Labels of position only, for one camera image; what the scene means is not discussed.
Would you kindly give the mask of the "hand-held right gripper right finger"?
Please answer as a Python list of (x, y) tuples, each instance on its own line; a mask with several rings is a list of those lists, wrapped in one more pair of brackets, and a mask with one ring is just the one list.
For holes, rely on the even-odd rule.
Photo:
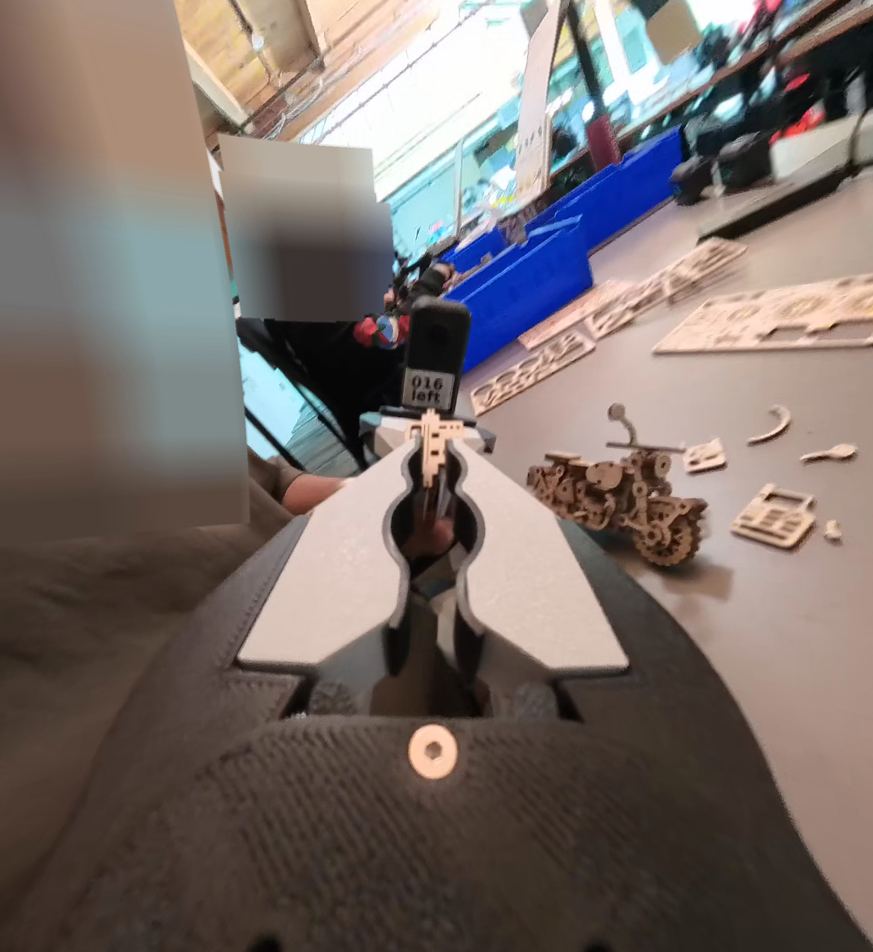
[(510, 704), (529, 684), (626, 673), (630, 660), (561, 522), (460, 439), (454, 477), (454, 587), (436, 598), (437, 644), (484, 704)]

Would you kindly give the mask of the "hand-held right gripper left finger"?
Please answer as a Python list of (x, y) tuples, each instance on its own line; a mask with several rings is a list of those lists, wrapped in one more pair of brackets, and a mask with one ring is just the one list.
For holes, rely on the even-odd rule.
[(394, 535), (394, 523), (413, 528), (410, 464), (420, 449), (411, 438), (300, 521), (239, 667), (342, 685), (370, 704), (413, 651), (432, 653), (437, 617), (411, 590)]

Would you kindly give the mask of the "wooden model piece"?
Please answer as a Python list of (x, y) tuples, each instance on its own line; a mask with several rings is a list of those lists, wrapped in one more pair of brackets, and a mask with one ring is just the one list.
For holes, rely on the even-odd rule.
[(466, 442), (466, 427), (476, 427), (462, 420), (444, 418), (435, 409), (426, 409), (417, 420), (407, 426), (407, 441), (419, 442), (416, 462), (410, 474), (414, 490), (432, 491), (441, 485), (447, 465), (448, 445), (452, 441)]

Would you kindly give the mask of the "person's left forearm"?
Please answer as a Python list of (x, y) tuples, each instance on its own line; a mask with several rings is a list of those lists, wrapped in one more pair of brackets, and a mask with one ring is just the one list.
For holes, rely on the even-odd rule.
[(247, 448), (247, 457), (252, 484), (290, 517), (310, 513), (352, 482), (300, 470), (281, 456), (264, 458), (252, 447)]

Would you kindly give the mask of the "grey desk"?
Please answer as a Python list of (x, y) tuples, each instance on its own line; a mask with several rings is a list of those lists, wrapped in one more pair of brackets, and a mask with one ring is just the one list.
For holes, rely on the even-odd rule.
[[(519, 482), (549, 450), (609, 459), (607, 442), (625, 437), (608, 420), (615, 403), (648, 444), (722, 440), (724, 469), (673, 470), (678, 494), (709, 505), (693, 569), (614, 555), (726, 682), (814, 859), (873, 941), (873, 347), (655, 355), (704, 298), (658, 307), (482, 423), (497, 436), (494, 463)], [(788, 431), (747, 446), (772, 428), (776, 404), (791, 412)], [(856, 457), (800, 462), (840, 444)], [(815, 526), (791, 551), (730, 532), (768, 483), (816, 498)], [(823, 537), (831, 519), (841, 543)]]

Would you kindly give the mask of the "person's left hand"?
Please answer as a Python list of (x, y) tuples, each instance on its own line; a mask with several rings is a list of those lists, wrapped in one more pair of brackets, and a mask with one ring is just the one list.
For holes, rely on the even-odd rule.
[(402, 552), (409, 561), (439, 558), (452, 549), (454, 543), (454, 522), (443, 517), (417, 524), (403, 544)]

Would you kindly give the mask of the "wooden parts sheet round cutouts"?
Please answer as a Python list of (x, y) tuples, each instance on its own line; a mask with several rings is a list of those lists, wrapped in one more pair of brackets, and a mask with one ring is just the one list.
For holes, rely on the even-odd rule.
[(596, 341), (572, 328), (533, 351), (470, 393), (474, 416), (480, 417), (546, 381), (596, 350)]

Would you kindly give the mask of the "long blue plastic bin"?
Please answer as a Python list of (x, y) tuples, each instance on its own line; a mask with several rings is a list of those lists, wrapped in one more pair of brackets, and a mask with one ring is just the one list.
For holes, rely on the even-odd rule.
[(597, 250), (673, 201), (670, 179), (684, 150), (683, 128), (675, 125), (544, 209), (525, 225), (525, 235), (574, 221), (586, 250)]

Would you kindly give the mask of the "slotted wooden grid piece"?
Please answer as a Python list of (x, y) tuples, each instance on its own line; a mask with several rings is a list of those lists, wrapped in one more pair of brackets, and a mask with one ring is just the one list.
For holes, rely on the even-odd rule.
[(816, 522), (814, 495), (764, 485), (731, 521), (740, 538), (791, 551), (811, 534)]

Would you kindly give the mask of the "standing wooden board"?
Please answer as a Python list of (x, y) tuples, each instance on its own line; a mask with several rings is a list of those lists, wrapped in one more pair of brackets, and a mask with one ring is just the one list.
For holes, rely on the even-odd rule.
[(527, 43), (514, 165), (514, 202), (518, 207), (538, 198), (549, 185), (549, 80), (565, 6), (565, 2), (548, 2)]

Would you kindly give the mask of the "large wooden gear parts sheet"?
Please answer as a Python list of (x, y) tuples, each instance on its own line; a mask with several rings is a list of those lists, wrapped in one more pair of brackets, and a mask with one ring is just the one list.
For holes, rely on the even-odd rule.
[(873, 347), (873, 272), (716, 296), (654, 348), (656, 355), (859, 350)]

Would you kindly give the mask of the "crescent wooden piece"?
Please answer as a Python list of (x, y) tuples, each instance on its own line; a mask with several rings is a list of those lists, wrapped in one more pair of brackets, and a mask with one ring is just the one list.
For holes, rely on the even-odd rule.
[(768, 413), (773, 420), (772, 428), (764, 433), (748, 437), (747, 446), (761, 446), (779, 438), (788, 431), (791, 424), (791, 412), (786, 406), (773, 405)]

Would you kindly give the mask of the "small black device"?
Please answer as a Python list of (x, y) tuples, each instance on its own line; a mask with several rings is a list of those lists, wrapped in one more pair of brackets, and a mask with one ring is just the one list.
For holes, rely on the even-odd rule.
[(703, 201), (714, 187), (716, 161), (712, 157), (693, 156), (680, 163), (670, 175), (669, 186), (675, 203), (691, 207)]

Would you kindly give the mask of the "dark flat panel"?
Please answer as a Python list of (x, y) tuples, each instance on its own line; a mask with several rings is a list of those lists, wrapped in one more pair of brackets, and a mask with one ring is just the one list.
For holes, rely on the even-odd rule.
[(830, 197), (848, 178), (849, 172), (839, 168), (793, 184), (778, 186), (769, 195), (755, 199), (732, 216), (701, 232), (696, 243), (737, 241)]

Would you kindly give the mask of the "grey flat box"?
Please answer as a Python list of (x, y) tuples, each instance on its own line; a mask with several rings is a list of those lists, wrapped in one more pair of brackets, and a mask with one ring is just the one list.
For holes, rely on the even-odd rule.
[[(820, 125), (792, 138), (779, 140), (771, 147), (774, 180), (781, 182), (800, 174), (822, 174), (838, 168), (847, 160), (849, 142), (859, 120), (858, 115)], [(873, 164), (873, 110), (864, 118), (856, 161)]]

